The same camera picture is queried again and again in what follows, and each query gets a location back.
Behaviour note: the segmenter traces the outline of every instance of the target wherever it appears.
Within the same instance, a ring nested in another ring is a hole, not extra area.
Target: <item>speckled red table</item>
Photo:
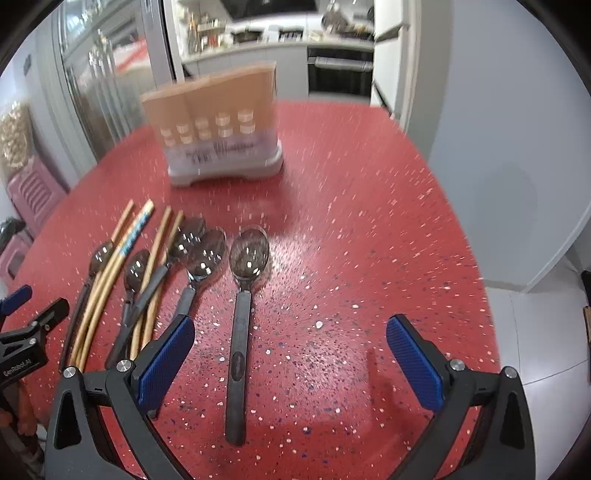
[[[385,342],[385,324],[406,313],[422,335],[471,368],[499,369],[483,284],[466,238],[427,164],[381,109],[280,103],[285,166],[261,181],[170,187],[150,129],[113,149],[59,206],[27,255],[17,285],[33,299],[5,328],[21,326],[58,296],[74,302],[91,252],[127,201],[157,210],[137,248],[150,247],[164,205],[203,215],[228,241],[260,223],[271,238],[271,275],[255,296],[246,402],[248,442],[223,437],[236,286],[229,269],[191,315],[193,349],[156,428],[196,478],[387,478],[430,418]],[[165,285],[158,319],[170,320],[186,274]],[[101,369],[118,331],[122,280],[99,325],[88,369]],[[316,322],[323,322],[316,328]],[[26,382],[47,422],[67,322],[47,342],[49,364]],[[467,420],[443,471],[459,459]],[[107,411],[124,462],[135,459]]]

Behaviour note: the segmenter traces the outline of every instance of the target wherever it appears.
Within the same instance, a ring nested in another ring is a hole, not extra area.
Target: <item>oven handle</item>
[[[330,59],[327,57],[308,57],[308,65],[314,65],[323,70],[350,70],[352,72],[371,72],[374,69],[372,61]]]

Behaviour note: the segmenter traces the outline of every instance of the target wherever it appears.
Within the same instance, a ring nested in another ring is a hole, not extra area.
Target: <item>chopstick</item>
[[[117,246],[117,249],[111,256],[111,260],[107,265],[105,272],[103,273],[102,278],[100,279],[100,285],[98,287],[97,293],[97,301],[94,305],[94,311],[92,313],[92,318],[88,325],[88,332],[86,334],[86,339],[84,341],[84,346],[82,348],[82,353],[80,354],[80,358],[78,359],[77,366],[78,370],[81,372],[84,371],[86,366],[86,360],[88,358],[88,352],[90,351],[90,345],[92,340],[95,336],[96,327],[99,323],[100,316],[103,313],[103,308],[105,307],[105,303],[109,293],[113,289],[113,285],[115,284],[115,280],[119,275],[121,267],[125,262],[125,258],[131,252],[131,249],[134,246],[135,241],[137,240],[139,233],[144,228],[145,224],[148,222],[150,215],[154,211],[154,202],[152,200],[148,200],[139,213],[136,215],[134,221],[131,223],[127,231],[125,232],[125,236],[123,240]]]
[[[111,234],[111,241],[113,242],[113,245],[116,245],[117,240],[119,239],[119,235],[121,234],[121,230],[125,224],[125,222],[127,222],[127,218],[129,217],[129,214],[131,213],[131,210],[134,207],[134,201],[130,200],[127,202],[127,205],[125,206],[125,209],[123,210],[123,213],[121,213],[121,217],[119,218],[119,221],[117,222],[117,225],[115,226],[115,229],[113,230],[113,233]],[[95,276],[95,281],[92,284],[92,288],[90,289],[90,294],[88,295],[88,301],[86,302],[86,309],[84,310],[84,315],[82,316],[82,321],[80,322],[80,326],[78,327],[78,331],[76,332],[76,339],[74,341],[74,346],[72,347],[72,351],[70,352],[70,358],[68,360],[68,365],[76,365],[77,363],[77,357],[78,354],[80,353],[80,348],[83,345],[84,339],[86,337],[86,331],[88,329],[88,324],[90,322],[90,315],[93,312],[94,309],[94,305],[96,304],[96,295],[97,292],[99,291],[99,285],[100,285],[100,279],[103,275],[103,272],[107,269],[107,267],[109,266],[109,262],[107,263],[107,265],[104,267],[104,269],[100,272],[98,272]]]
[[[174,238],[177,235],[177,231],[180,228],[181,224],[183,223],[184,213],[180,210],[177,213],[177,216],[174,219],[173,225],[168,231],[168,238],[166,239],[166,243],[163,246],[162,253],[160,255],[160,265],[164,265],[166,263],[166,259],[168,257],[168,250],[172,246],[174,242]],[[148,305],[148,313],[146,314],[146,322],[144,326],[144,334],[142,336],[142,349],[152,340],[152,336],[154,334],[154,322],[156,321],[156,314],[158,312],[158,304],[160,302],[160,295],[162,295],[162,287],[163,284],[161,283],[158,286],[156,292],[154,292],[154,296],[150,299],[150,304]]]
[[[143,292],[150,283],[150,277],[152,276],[152,270],[154,269],[154,264],[156,263],[158,252],[160,250],[160,245],[162,244],[162,238],[164,236],[164,232],[166,231],[166,226],[168,225],[168,219],[170,218],[170,214],[172,213],[172,208],[170,206],[166,207],[164,214],[162,215],[162,219],[160,220],[160,226],[158,227],[158,231],[156,232],[156,237],[154,238],[154,243],[152,244],[152,248],[150,250],[150,258],[148,259],[148,265],[146,265],[146,270],[144,273],[144,278],[142,279],[142,288],[140,290]],[[137,323],[134,327],[134,334],[131,338],[131,347],[129,349],[129,358],[135,360],[135,357],[138,356],[139,353],[139,344],[142,338],[142,329],[144,327],[144,315],[140,316]]]

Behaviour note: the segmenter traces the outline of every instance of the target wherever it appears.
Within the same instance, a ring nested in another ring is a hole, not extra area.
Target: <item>white box base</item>
[[[281,171],[283,166],[283,147],[277,141],[275,154],[266,159],[247,161],[225,161],[217,163],[215,168],[196,168],[191,171],[173,170],[168,168],[170,184],[175,187],[187,187],[195,181],[218,179],[221,177],[239,177],[244,179],[261,179],[272,177]]]

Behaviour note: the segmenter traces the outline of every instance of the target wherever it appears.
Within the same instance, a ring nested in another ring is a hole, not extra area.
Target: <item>pink stool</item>
[[[18,269],[31,245],[31,240],[24,232],[17,233],[10,239],[4,252],[0,255],[0,278],[4,280],[8,291],[12,290],[14,277],[17,276]]]
[[[66,192],[36,155],[8,182],[8,196],[35,238]]]

